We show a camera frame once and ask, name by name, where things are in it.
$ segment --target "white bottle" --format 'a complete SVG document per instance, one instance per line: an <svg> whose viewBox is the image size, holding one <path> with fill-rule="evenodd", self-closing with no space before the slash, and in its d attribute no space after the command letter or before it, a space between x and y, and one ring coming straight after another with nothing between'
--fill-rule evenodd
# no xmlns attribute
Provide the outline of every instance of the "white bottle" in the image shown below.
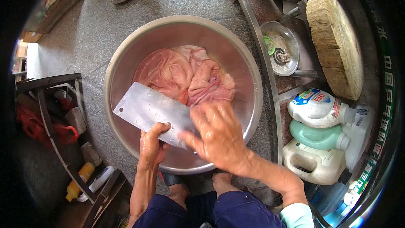
<svg viewBox="0 0 405 228"><path fill-rule="evenodd" d="M351 144L346 150L346 165L353 171L366 148L373 127L374 109L371 106L358 104L354 122L342 125L342 130L351 138Z"/></svg>
<svg viewBox="0 0 405 228"><path fill-rule="evenodd" d="M286 168L301 179L320 185L336 183L346 168L344 151L313 149L294 138L283 148L283 162Z"/></svg>
<svg viewBox="0 0 405 228"><path fill-rule="evenodd" d="M99 190L101 186L111 177L113 172L115 171L115 168L113 166L108 166L106 167L97 177L94 179L93 183L90 185L89 190L91 192L96 192ZM85 202L87 201L88 198L86 195L81 194L79 198L77 199L78 202Z"/></svg>
<svg viewBox="0 0 405 228"><path fill-rule="evenodd" d="M356 113L340 99L315 88L297 94L288 103L288 112L295 120L313 128L351 124Z"/></svg>

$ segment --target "cleaver blade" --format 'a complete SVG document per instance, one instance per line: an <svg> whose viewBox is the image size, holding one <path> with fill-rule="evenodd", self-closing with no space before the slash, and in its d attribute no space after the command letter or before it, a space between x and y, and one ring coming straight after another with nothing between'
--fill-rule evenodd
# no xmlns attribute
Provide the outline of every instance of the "cleaver blade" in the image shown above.
<svg viewBox="0 0 405 228"><path fill-rule="evenodd" d="M180 131L200 136L190 119L189 107L138 82L131 85L113 113L145 132L157 122L170 122L170 129L160 134L159 139L185 150L190 149L177 137Z"/></svg>

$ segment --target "raw pork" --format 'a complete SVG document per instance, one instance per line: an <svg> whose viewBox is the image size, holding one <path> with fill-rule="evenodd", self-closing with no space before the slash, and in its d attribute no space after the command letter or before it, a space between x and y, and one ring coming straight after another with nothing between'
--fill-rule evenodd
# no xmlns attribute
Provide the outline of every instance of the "raw pork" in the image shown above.
<svg viewBox="0 0 405 228"><path fill-rule="evenodd" d="M135 81L190 107L231 101L235 88L233 78L209 59L204 48L191 45L152 52L136 69Z"/></svg>

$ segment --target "wooden chopping block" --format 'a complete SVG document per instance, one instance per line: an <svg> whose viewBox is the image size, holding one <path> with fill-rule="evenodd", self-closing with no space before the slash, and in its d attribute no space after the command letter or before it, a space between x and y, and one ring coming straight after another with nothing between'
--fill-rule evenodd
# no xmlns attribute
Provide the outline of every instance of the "wooden chopping block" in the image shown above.
<svg viewBox="0 0 405 228"><path fill-rule="evenodd" d="M338 0L308 0L306 17L319 62L333 93L357 100L364 79L362 52L342 5Z"/></svg>

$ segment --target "green plastic bottle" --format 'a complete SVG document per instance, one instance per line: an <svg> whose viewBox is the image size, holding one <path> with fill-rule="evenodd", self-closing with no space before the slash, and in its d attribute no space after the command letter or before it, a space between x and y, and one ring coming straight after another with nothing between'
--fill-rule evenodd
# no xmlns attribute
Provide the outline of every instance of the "green plastic bottle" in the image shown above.
<svg viewBox="0 0 405 228"><path fill-rule="evenodd" d="M299 121L290 123L291 135L300 143L318 150L339 149L347 150L351 139L342 131L338 124L329 128L311 128Z"/></svg>

